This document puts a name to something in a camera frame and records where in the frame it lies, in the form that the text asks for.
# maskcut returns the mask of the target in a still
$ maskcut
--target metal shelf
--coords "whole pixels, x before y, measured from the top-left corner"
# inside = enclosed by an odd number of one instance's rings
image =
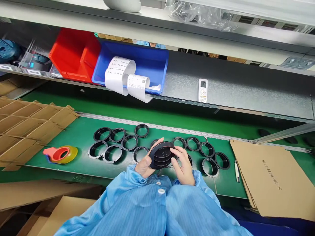
[[[164,91],[155,99],[300,122],[314,121],[315,80],[294,73],[169,51]],[[36,78],[108,90],[106,87],[42,76]],[[207,103],[198,102],[200,78],[208,79]]]
[[[280,65],[288,57],[315,58],[315,36],[237,23],[219,32],[170,19],[162,9],[140,13],[109,10],[102,0],[0,0],[0,16],[41,24],[105,33],[169,46]]]

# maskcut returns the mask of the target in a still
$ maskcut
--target white remote control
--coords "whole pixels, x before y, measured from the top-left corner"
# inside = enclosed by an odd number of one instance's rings
[[[198,102],[207,102],[208,97],[208,80],[199,79]]]

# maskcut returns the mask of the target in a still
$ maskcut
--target plastic bag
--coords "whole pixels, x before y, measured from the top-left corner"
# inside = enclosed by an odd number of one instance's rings
[[[232,14],[220,8],[198,5],[183,1],[167,0],[165,9],[169,11],[169,16],[184,23],[198,23],[219,31],[231,32],[237,28],[232,22]]]

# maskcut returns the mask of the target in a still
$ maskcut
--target blue plastic bin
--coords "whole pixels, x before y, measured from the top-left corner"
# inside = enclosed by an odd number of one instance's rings
[[[93,73],[92,82],[105,85],[105,71],[114,56],[134,60],[136,75],[150,78],[150,86],[161,85],[161,90],[146,89],[147,93],[160,95],[163,91],[169,52],[164,49],[141,47],[110,41],[101,42],[102,49]]]

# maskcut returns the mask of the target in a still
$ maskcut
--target receipt paper roll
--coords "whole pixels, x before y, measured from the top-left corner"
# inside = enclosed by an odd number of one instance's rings
[[[135,74],[128,76],[127,90],[129,94],[145,103],[152,99],[150,95],[145,94],[145,89],[149,86],[150,79],[148,77]]]
[[[106,88],[124,96],[128,95],[123,85],[127,85],[128,75],[134,74],[135,71],[135,61],[118,56],[113,57],[105,71]]]

